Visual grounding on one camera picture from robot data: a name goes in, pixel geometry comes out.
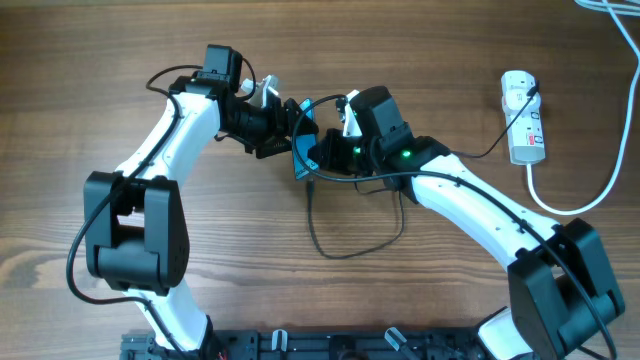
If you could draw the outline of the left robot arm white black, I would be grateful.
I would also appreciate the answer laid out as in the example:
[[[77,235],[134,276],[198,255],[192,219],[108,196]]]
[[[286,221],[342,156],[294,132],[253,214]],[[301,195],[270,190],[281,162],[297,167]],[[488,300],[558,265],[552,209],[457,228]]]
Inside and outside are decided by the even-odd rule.
[[[203,64],[158,91],[165,112],[136,152],[114,171],[95,171],[85,182],[85,220],[69,251],[67,284],[80,293],[74,264],[84,246],[88,272],[119,294],[106,302],[134,302],[152,325],[152,342],[143,348],[149,355],[226,355],[185,280],[190,240],[180,191],[202,150],[231,138],[265,158],[318,131],[307,110],[292,99],[282,101],[267,80],[242,87],[247,64],[230,46],[208,46]]]

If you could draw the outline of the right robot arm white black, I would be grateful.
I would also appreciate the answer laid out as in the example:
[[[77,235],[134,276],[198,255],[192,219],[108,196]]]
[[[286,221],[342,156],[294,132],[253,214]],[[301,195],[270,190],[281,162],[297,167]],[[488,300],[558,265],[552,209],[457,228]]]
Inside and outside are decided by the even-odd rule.
[[[301,153],[319,166],[319,177],[384,181],[457,225],[507,272],[509,306],[478,329],[494,358],[563,359],[595,334],[616,358],[608,325],[625,304],[592,226],[580,218],[561,225],[526,209],[434,138],[414,136],[384,86],[332,99],[345,128],[328,130]]]

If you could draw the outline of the blue Galaxy smartphone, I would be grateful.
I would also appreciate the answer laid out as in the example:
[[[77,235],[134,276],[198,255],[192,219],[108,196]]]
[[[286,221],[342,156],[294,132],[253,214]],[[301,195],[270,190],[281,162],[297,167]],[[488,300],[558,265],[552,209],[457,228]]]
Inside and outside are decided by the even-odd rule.
[[[315,134],[299,135],[296,137],[296,144],[301,157],[296,154],[292,154],[294,165],[294,176],[297,181],[306,180],[309,177],[309,172],[302,165],[305,162],[309,167],[314,170],[318,169],[318,165],[310,160],[308,157],[308,151],[317,143],[317,136]]]

